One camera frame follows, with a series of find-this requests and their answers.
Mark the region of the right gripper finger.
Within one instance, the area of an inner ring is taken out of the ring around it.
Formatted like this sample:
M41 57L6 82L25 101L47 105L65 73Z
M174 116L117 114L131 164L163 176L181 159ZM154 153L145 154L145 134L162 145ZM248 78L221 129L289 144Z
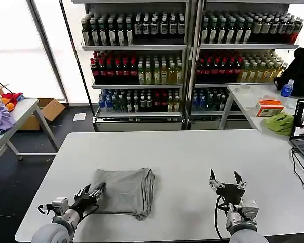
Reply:
M234 176L237 183L237 188L239 190L245 190L246 181L242 179L241 175L237 171L234 171Z
M212 169L210 170L209 185L216 193L218 190L225 188L225 186L216 179L215 173Z

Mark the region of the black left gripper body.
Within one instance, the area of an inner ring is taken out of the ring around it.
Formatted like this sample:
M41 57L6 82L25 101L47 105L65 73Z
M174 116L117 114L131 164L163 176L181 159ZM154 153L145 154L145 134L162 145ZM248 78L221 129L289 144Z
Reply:
M83 215L85 210L92 205L97 203L97 199L89 196L87 194L85 195L76 195L74 197L74 203L70 206L71 209L75 210L80 216Z

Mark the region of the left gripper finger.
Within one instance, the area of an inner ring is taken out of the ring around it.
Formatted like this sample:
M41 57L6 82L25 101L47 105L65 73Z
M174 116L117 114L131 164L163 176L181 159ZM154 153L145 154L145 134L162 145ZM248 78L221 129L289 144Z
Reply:
M89 189L90 184L86 185L83 189L80 189L77 194L74 195L74 199L90 199Z
M106 183L102 182L98 185L98 187L96 189L94 189L89 196L92 198L95 198L96 200L99 200L101 198L101 196L104 194L106 188Z

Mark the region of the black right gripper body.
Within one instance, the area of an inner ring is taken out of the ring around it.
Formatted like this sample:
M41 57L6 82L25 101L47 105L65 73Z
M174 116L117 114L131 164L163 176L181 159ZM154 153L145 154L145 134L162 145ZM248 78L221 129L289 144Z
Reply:
M244 189L239 189L237 184L224 183L216 189L216 194L222 196L227 203L239 203L245 193Z

